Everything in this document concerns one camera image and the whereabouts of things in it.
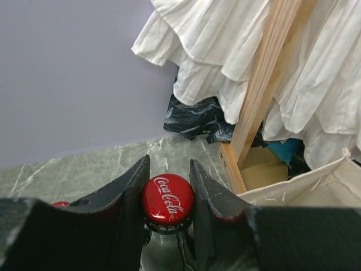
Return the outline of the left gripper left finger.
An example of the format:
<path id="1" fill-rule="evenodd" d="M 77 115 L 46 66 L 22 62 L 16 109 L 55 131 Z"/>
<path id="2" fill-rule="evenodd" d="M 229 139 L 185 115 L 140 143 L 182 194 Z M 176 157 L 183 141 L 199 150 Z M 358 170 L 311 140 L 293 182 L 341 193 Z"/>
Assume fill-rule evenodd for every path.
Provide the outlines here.
<path id="1" fill-rule="evenodd" d="M 149 180 L 144 156 L 123 175 L 66 207 L 1 199 L 2 270 L 138 270 Z"/>

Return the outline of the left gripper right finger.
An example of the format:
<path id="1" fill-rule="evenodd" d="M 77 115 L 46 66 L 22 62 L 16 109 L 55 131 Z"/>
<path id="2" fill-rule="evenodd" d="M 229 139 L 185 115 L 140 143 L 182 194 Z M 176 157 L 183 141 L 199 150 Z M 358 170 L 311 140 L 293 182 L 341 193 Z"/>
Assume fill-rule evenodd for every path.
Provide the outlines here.
<path id="1" fill-rule="evenodd" d="M 359 270 L 360 209 L 256 207 L 190 163 L 197 270 Z"/>

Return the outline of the coca-cola glass bottle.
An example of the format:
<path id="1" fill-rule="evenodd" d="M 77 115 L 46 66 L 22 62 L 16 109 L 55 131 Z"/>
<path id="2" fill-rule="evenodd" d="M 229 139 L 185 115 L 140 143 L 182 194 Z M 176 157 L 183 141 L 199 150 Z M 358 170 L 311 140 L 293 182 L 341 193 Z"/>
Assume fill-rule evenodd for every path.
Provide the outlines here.
<path id="1" fill-rule="evenodd" d="M 142 207 L 142 270 L 196 270 L 194 192 L 189 182 L 171 173 L 152 178 L 143 188 Z"/>
<path id="2" fill-rule="evenodd" d="M 56 202 L 52 204 L 54 207 L 62 207 L 62 208 L 66 208 L 69 206 L 68 202 L 65 201 L 60 201 L 60 202 Z"/>

